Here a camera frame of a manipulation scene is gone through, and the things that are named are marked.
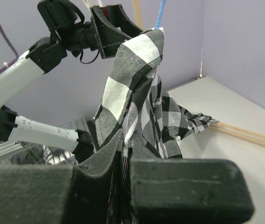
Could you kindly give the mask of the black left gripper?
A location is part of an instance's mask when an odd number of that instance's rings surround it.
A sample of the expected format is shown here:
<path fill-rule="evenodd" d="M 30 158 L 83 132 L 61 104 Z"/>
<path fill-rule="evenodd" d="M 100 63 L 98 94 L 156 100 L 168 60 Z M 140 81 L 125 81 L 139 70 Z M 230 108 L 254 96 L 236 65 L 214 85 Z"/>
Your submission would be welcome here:
<path fill-rule="evenodd" d="M 102 58 L 115 57 L 119 46 L 143 31 L 133 23 L 121 4 L 90 8 L 96 47 Z"/>

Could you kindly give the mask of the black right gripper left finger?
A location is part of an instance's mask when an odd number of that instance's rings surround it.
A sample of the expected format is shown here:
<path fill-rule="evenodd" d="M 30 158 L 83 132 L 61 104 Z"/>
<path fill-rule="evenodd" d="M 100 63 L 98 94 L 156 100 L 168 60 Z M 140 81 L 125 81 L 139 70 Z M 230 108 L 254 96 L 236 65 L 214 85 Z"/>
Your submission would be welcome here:
<path fill-rule="evenodd" d="M 122 224 L 115 135 L 83 163 L 0 165 L 0 224 Z"/>

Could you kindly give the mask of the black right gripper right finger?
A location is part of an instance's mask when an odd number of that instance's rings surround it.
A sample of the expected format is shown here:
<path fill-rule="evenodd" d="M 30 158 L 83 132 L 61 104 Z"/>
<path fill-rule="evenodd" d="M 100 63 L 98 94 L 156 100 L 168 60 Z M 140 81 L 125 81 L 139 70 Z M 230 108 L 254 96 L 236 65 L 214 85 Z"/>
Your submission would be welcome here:
<path fill-rule="evenodd" d="M 223 159 L 133 159 L 135 224 L 243 224 L 254 204 L 241 169 Z"/>

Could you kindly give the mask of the blue wire hanger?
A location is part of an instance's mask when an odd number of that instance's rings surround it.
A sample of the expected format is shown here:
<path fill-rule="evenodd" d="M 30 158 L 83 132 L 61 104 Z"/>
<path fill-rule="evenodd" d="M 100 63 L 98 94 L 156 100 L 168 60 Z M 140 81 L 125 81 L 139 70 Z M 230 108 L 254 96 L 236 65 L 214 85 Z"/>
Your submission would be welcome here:
<path fill-rule="evenodd" d="M 162 0 L 160 5 L 159 5 L 159 12 L 158 12 L 158 17 L 155 23 L 155 29 L 159 29 L 160 28 L 160 23 L 162 20 L 162 16 L 163 16 L 163 12 L 164 12 L 164 7 L 166 5 L 166 0 Z"/>

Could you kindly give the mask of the black white checked shirt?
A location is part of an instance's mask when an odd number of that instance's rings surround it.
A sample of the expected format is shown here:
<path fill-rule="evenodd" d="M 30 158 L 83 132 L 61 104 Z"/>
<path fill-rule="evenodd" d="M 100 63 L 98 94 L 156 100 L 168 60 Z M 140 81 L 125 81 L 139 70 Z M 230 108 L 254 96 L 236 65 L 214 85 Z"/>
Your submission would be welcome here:
<path fill-rule="evenodd" d="M 163 28 L 152 28 L 119 46 L 92 119 L 100 147 L 109 143 L 117 131 L 123 138 L 113 186 L 119 191 L 118 223 L 133 223 L 129 205 L 132 154 L 139 148 L 142 156 L 182 158 L 179 142 L 214 122 L 202 113 L 190 113 L 163 88 L 157 67 L 162 61 L 164 42 Z"/>

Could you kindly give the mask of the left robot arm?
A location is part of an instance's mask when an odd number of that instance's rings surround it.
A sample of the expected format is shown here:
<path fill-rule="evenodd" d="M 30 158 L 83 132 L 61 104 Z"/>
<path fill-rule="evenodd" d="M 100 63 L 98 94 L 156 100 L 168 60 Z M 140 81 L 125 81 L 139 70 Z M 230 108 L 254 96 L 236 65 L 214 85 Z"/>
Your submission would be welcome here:
<path fill-rule="evenodd" d="M 0 0 L 0 24 L 19 54 L 49 34 L 36 0 Z M 0 68 L 13 59 L 0 34 Z M 98 109 L 112 62 L 89 50 L 83 59 L 68 55 L 50 73 L 13 96 L 7 106 L 31 120 L 75 128 L 75 120 L 91 118 Z"/>

